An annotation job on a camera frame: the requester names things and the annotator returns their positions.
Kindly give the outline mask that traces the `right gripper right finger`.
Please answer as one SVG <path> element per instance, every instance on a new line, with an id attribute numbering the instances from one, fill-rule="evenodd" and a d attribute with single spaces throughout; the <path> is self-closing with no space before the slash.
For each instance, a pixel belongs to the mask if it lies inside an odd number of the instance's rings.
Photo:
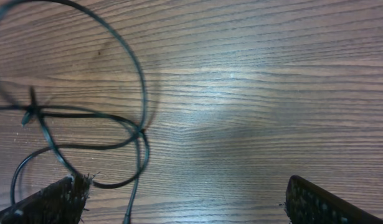
<path id="1" fill-rule="evenodd" d="M 288 181 L 285 211 L 292 224 L 383 224 L 383 219 L 298 175 Z"/>

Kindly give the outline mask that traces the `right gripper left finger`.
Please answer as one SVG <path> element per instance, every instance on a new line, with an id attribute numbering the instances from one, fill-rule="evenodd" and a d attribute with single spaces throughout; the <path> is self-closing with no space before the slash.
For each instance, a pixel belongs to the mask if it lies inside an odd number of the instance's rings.
<path id="1" fill-rule="evenodd" d="M 68 175 L 0 211 L 0 224 L 78 224 L 92 179 Z"/>

